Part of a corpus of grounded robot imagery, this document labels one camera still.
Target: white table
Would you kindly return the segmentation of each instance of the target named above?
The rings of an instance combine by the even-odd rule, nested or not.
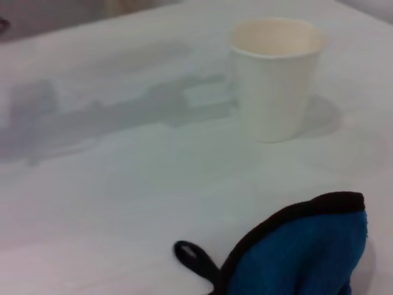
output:
[[[329,45],[304,132],[257,145],[226,39],[272,15]],[[342,190],[367,202],[355,294],[391,294],[392,52],[392,27],[326,0],[190,2],[0,47],[1,294],[203,295],[173,242],[220,265],[281,207]],[[23,109],[27,93],[47,104]]]

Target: cup rim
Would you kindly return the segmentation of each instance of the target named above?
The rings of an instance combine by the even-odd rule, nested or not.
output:
[[[285,21],[290,21],[290,22],[298,22],[298,23],[303,23],[306,24],[312,28],[314,28],[317,32],[317,35],[319,36],[320,40],[321,40],[321,44],[318,48],[314,49],[314,50],[309,50],[309,51],[305,51],[305,52],[300,52],[300,53],[295,53],[295,54],[285,54],[285,55],[265,55],[265,54],[259,54],[259,53],[254,53],[254,52],[250,52],[244,49],[240,49],[238,47],[236,47],[235,45],[232,44],[232,38],[233,38],[233,33],[235,32],[235,30],[242,25],[246,25],[248,23],[253,23],[253,22],[260,22],[260,21],[264,21],[264,20],[285,20]],[[319,52],[321,52],[322,48],[323,48],[323,44],[324,44],[324,38],[323,38],[323,34],[322,32],[315,27],[312,23],[306,21],[306,20],[299,20],[296,18],[286,18],[286,17],[266,17],[266,18],[254,18],[251,20],[247,20],[245,22],[241,22],[238,23],[235,27],[235,29],[232,30],[232,34],[230,37],[230,45],[231,45],[231,50],[234,51],[235,53],[238,53],[240,55],[245,55],[245,56],[249,56],[249,57],[254,57],[254,58],[263,58],[263,59],[267,59],[267,60],[275,60],[275,59],[287,59],[287,58],[298,58],[298,57],[305,57],[308,55],[313,55],[313,54],[317,54]]]

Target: blue fabric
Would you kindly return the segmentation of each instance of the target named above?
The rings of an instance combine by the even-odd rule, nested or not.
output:
[[[366,238],[364,211],[291,221],[244,254],[227,295],[350,295]]]

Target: oven mitt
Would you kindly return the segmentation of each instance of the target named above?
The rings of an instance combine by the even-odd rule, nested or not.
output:
[[[241,239],[221,269],[193,243],[179,241],[173,251],[214,285],[211,295],[350,295],[366,238],[363,195],[332,192],[270,216]]]

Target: paper cup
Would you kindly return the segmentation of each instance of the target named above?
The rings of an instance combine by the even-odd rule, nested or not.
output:
[[[264,142],[293,137],[309,102],[320,32],[301,20],[254,20],[234,30],[231,45],[246,133]]]

